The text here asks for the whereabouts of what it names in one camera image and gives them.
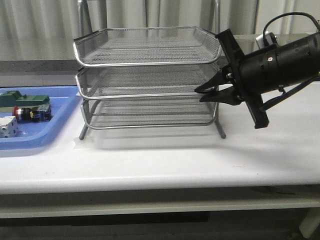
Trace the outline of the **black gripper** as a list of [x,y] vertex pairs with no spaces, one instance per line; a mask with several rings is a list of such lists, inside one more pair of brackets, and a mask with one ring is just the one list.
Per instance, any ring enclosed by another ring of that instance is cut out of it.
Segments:
[[254,128],[266,128],[269,125],[268,116],[266,112],[259,109],[263,104],[262,96],[260,93],[250,93],[245,88],[244,80],[241,77],[240,66],[245,59],[243,50],[229,28],[218,33],[215,37],[219,40],[224,55],[231,67],[234,79],[233,86],[236,89],[225,88],[223,90],[212,91],[215,87],[224,85],[228,82],[225,74],[220,70],[209,81],[194,89],[196,93],[207,93],[199,101],[237,106],[244,100],[254,121]]

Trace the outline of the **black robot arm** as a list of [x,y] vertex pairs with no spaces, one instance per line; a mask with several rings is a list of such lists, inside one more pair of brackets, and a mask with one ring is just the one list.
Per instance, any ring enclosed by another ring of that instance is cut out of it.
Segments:
[[245,102],[256,129],[266,128],[266,110],[320,78],[320,34],[285,45],[273,43],[244,54],[230,29],[216,35],[228,64],[194,91],[201,102]]

